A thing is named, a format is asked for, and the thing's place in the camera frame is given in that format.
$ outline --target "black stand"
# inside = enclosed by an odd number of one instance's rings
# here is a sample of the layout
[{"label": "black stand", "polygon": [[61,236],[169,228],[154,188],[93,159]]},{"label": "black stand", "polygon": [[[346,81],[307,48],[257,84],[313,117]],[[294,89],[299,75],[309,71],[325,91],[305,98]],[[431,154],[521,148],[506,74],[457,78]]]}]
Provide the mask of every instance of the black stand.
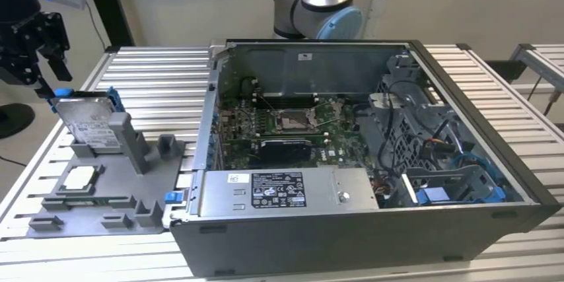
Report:
[{"label": "black stand", "polygon": [[0,106],[0,139],[18,133],[33,122],[33,109],[23,104]]}]

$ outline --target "black metal pole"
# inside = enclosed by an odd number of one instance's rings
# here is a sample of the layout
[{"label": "black metal pole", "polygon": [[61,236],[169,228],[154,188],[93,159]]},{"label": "black metal pole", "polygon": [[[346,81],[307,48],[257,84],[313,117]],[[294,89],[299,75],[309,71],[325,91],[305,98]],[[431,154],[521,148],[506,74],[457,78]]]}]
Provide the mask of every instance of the black metal pole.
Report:
[{"label": "black metal pole", "polygon": [[134,46],[119,0],[93,0],[111,46]]}]

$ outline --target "motherboard chip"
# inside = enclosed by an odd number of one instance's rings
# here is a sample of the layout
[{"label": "motherboard chip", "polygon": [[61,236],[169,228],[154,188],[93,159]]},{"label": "motherboard chip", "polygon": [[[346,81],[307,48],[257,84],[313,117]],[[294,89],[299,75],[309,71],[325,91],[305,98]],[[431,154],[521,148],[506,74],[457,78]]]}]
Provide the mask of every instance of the motherboard chip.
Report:
[{"label": "motherboard chip", "polygon": [[258,149],[259,161],[286,164],[309,160],[310,147],[307,140],[265,140]]},{"label": "motherboard chip", "polygon": [[281,110],[278,113],[279,125],[286,129],[307,129],[310,126],[307,116],[302,110]]}]

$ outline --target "floor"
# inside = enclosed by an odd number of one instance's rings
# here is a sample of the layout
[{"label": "floor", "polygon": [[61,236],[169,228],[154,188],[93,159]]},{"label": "floor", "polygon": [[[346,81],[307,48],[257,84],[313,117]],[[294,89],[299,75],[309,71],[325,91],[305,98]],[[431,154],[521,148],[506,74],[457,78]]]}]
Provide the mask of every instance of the floor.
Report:
[{"label": "floor", "polygon": [[[58,119],[46,103],[29,104],[34,110],[34,120],[18,134],[0,139],[0,156],[21,163],[27,163]],[[0,160],[0,201],[23,168]]]}]

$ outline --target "sticker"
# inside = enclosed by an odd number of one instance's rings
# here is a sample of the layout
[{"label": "sticker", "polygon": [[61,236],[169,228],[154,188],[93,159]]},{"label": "sticker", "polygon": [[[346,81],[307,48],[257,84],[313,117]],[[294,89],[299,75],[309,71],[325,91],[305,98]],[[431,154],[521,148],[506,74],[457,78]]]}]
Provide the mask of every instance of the sticker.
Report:
[{"label": "sticker", "polygon": [[254,208],[306,206],[301,172],[253,173],[250,188]]},{"label": "sticker", "polygon": [[299,53],[297,54],[298,61],[310,61],[313,59],[313,53]]},{"label": "sticker", "polygon": [[106,121],[73,122],[71,127],[77,139],[81,139],[91,148],[115,148],[119,146]]},{"label": "sticker", "polygon": [[229,173],[227,174],[227,183],[247,183],[249,174],[241,173]]}]

